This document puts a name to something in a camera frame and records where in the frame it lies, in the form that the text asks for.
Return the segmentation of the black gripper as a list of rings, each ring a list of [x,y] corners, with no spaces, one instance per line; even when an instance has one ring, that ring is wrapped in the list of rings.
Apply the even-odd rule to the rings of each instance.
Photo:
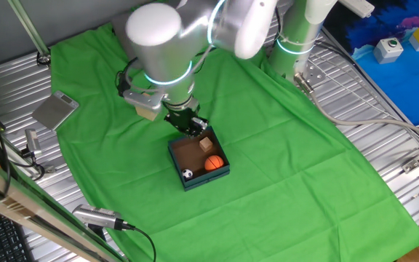
[[[185,133],[189,138],[199,137],[207,128],[209,121],[198,116],[199,106],[194,108],[177,109],[171,105],[165,105],[168,114],[164,120],[169,122],[179,132]]]

